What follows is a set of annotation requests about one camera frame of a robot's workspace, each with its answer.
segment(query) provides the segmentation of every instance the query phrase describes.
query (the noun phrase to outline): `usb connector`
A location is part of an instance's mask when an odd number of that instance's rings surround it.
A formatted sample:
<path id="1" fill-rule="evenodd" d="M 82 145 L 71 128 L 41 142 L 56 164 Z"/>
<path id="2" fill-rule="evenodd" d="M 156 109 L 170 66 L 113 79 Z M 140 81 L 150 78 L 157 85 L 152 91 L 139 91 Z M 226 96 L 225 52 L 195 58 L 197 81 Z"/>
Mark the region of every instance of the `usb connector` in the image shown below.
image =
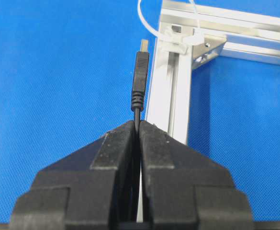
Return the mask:
<path id="1" fill-rule="evenodd" d="M 134 81 L 131 94 L 131 110 L 134 112 L 135 130 L 138 132 L 140 113 L 144 110 L 144 98 L 148 74 L 149 52 L 148 41 L 142 40 L 141 51 L 136 53 Z"/>

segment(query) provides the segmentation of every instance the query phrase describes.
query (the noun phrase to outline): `blue background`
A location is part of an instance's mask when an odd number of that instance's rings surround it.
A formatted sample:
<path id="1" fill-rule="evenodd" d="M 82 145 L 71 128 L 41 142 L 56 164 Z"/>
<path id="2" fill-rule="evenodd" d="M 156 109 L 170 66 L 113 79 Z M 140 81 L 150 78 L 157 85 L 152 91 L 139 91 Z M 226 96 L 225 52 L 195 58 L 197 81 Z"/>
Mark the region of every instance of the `blue background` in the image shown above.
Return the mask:
<path id="1" fill-rule="evenodd" d="M 0 222 L 43 167 L 132 119 L 136 0 L 0 0 Z M 197 0 L 280 17 L 280 1 Z M 156 28 L 161 0 L 144 0 Z M 194 71 L 190 145 L 228 167 L 255 220 L 280 220 L 280 66 Z"/>

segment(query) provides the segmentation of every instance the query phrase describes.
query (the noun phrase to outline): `cable strain relief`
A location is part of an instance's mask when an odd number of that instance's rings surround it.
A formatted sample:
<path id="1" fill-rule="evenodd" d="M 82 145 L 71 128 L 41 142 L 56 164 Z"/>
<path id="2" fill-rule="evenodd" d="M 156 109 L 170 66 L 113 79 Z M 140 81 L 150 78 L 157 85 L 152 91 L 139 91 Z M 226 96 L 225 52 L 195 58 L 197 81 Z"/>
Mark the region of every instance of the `cable strain relief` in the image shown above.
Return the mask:
<path id="1" fill-rule="evenodd" d="M 134 112 L 135 108 L 139 108 L 140 111 L 144 110 L 144 94 L 141 92 L 133 92 L 131 98 L 131 110 Z"/>

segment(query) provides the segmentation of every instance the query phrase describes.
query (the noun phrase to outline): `black connector housing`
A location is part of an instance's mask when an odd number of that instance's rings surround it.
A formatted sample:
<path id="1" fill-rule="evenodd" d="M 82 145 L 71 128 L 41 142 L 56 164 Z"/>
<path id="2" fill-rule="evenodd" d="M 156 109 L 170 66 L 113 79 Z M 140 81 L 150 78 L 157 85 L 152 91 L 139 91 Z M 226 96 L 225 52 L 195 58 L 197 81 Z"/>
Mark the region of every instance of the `black connector housing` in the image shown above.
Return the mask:
<path id="1" fill-rule="evenodd" d="M 139 51 L 136 53 L 134 81 L 132 86 L 131 110 L 136 108 L 144 110 L 144 98 L 146 91 L 147 73 L 149 64 L 149 53 Z"/>

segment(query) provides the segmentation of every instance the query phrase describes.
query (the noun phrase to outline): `aluminum frame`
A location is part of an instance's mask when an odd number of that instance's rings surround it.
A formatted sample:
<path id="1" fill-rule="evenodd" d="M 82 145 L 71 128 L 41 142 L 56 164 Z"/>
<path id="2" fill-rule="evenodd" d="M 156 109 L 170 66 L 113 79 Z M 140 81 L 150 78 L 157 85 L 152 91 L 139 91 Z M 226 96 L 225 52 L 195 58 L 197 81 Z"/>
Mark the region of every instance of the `aluminum frame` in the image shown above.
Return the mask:
<path id="1" fill-rule="evenodd" d="M 280 18 L 201 5 L 197 10 L 205 35 L 227 38 L 220 56 L 280 65 Z M 181 26 L 183 34 L 196 32 L 193 6 L 163 0 L 159 31 L 171 25 Z M 193 49 L 184 56 L 163 51 L 162 45 L 156 39 L 146 120 L 187 144 Z"/>

